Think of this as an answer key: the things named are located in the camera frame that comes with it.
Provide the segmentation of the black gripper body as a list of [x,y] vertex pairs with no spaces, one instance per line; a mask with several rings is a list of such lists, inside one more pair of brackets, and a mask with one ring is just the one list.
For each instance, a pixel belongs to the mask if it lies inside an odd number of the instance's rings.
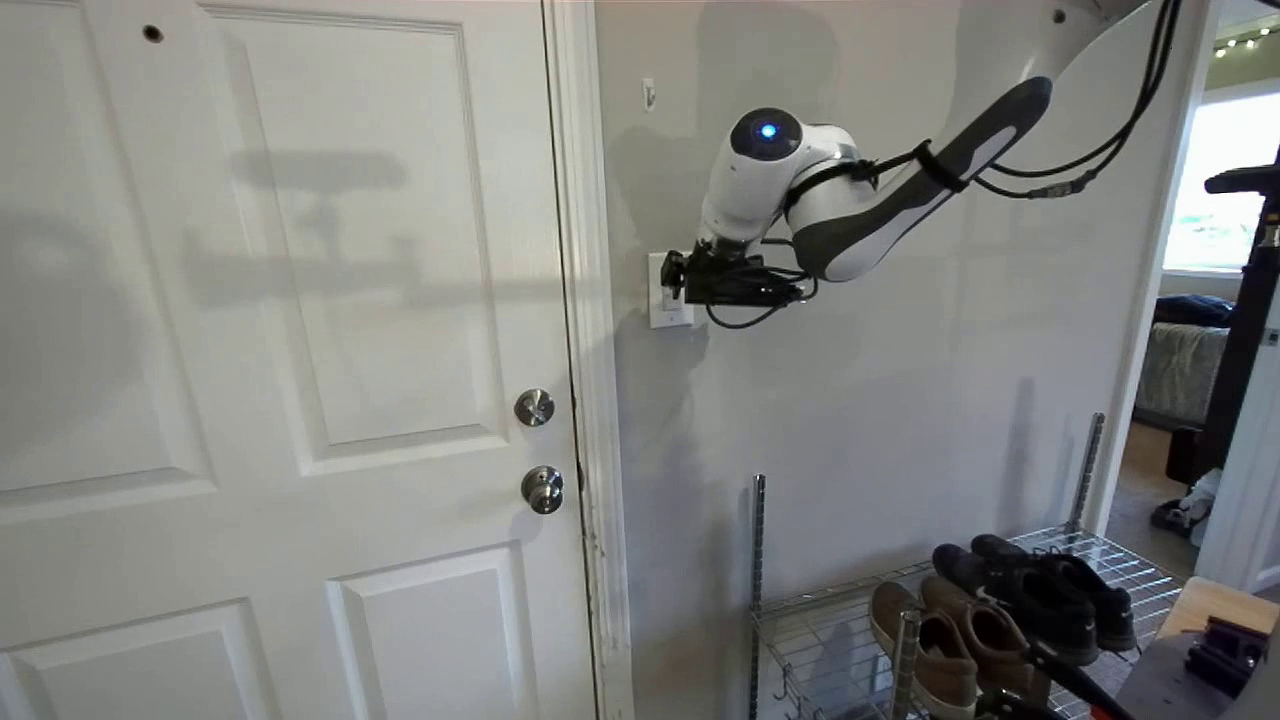
[[736,240],[702,240],[659,260],[659,284],[683,303],[783,307],[809,299],[815,284],[792,266],[772,266]]

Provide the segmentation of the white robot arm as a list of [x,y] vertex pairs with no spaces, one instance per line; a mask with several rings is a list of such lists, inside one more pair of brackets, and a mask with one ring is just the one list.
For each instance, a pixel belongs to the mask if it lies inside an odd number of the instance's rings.
[[1145,0],[962,0],[962,80],[937,140],[868,159],[847,126],[753,109],[720,140],[702,236],[659,286],[705,307],[783,307],[868,275],[995,169],[1049,112],[1058,74]]

